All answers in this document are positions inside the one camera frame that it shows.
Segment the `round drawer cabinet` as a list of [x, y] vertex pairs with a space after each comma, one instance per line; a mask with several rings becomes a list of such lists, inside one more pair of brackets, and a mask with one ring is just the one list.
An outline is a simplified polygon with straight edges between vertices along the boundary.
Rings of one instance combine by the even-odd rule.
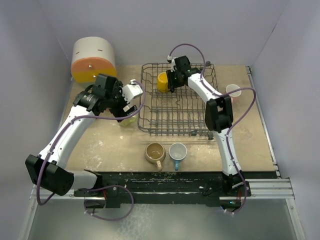
[[117, 76], [115, 53], [112, 45], [104, 38], [88, 36], [73, 45], [71, 75], [75, 82], [94, 82], [98, 74]]

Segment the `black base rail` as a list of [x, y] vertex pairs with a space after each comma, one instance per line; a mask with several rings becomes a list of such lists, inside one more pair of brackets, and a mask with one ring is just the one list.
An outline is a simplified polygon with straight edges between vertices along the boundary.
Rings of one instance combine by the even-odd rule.
[[94, 206], [118, 208], [122, 204], [205, 205], [240, 207], [239, 197], [251, 196], [254, 183], [275, 180], [275, 171], [245, 171], [247, 187], [231, 188], [220, 171], [104, 171], [93, 191], [74, 191], [76, 197], [97, 200]]

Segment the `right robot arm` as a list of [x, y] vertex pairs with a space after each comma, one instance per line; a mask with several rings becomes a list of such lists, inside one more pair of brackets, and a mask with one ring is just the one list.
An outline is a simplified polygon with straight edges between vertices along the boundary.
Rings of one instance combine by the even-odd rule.
[[239, 161], [237, 160], [232, 139], [234, 120], [232, 100], [212, 87], [204, 78], [203, 71], [192, 67], [187, 56], [168, 56], [170, 69], [166, 71], [168, 88], [174, 92], [177, 88], [188, 86], [205, 103], [204, 122], [213, 133], [218, 145], [222, 163], [222, 190], [228, 196], [235, 195], [243, 186], [243, 196], [248, 196], [247, 185]]

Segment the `light green mug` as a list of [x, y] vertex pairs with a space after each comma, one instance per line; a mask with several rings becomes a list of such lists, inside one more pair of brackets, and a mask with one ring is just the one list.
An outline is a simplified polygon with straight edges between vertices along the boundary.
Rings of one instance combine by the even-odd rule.
[[122, 126], [122, 127], [126, 127], [128, 125], [130, 125], [131, 123], [134, 123], [137, 121], [137, 116], [134, 115], [130, 118], [126, 118], [124, 120], [122, 120], [121, 122], [119, 122], [119, 125]]

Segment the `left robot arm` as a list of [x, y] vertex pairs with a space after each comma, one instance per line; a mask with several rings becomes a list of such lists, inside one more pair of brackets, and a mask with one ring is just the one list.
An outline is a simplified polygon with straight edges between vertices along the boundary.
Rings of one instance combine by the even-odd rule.
[[78, 93], [70, 112], [50, 143], [38, 155], [30, 154], [25, 165], [33, 184], [63, 196], [70, 189], [85, 189], [91, 196], [103, 191], [98, 174], [65, 168], [78, 141], [100, 114], [108, 110], [112, 120], [122, 122], [139, 112], [132, 101], [144, 94], [143, 86], [135, 79], [124, 85], [116, 77], [98, 74], [95, 83]]

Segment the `pink faceted mug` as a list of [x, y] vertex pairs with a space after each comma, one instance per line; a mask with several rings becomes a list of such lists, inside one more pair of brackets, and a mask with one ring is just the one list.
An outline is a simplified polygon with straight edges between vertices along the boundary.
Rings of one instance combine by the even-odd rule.
[[236, 84], [229, 84], [225, 88], [226, 93], [229, 94], [231, 98], [231, 103], [233, 104], [238, 97], [242, 94], [241, 88]]

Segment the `aluminium frame rail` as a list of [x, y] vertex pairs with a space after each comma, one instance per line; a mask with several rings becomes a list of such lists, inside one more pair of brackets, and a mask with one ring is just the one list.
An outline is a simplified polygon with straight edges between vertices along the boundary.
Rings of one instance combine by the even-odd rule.
[[[250, 179], [247, 183], [249, 190], [247, 198], [250, 199], [293, 199], [294, 193], [289, 179]], [[139, 191], [138, 189], [125, 189], [112, 187], [106, 191], [106, 200], [115, 200], [117, 203], [128, 204], [131, 197], [136, 204], [190, 204], [204, 205], [214, 201], [234, 201], [237, 198], [242, 200], [245, 197], [245, 191], [241, 193], [222, 193], [213, 187], [197, 186], [195, 191], [177, 190], [177, 191]]]

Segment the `beige teapot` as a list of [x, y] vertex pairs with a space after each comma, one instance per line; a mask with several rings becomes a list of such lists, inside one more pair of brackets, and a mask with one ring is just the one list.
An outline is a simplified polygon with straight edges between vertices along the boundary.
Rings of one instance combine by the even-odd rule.
[[163, 170], [162, 163], [166, 158], [166, 150], [160, 143], [150, 143], [144, 152], [145, 159], [152, 165], [156, 166], [157, 171]]

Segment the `yellow mug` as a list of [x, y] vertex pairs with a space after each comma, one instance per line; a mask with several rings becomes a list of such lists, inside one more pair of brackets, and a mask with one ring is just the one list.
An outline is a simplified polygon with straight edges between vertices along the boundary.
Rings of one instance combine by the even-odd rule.
[[161, 93], [168, 93], [170, 91], [168, 87], [168, 77], [166, 72], [161, 72], [157, 76], [157, 89]]

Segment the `teal blue mug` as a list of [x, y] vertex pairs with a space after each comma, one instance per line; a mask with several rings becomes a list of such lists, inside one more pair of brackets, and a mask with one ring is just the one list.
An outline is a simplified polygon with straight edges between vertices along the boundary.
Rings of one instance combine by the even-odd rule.
[[180, 163], [186, 158], [188, 154], [187, 147], [180, 142], [176, 142], [170, 146], [168, 153], [170, 159], [174, 162], [175, 171], [178, 171]]

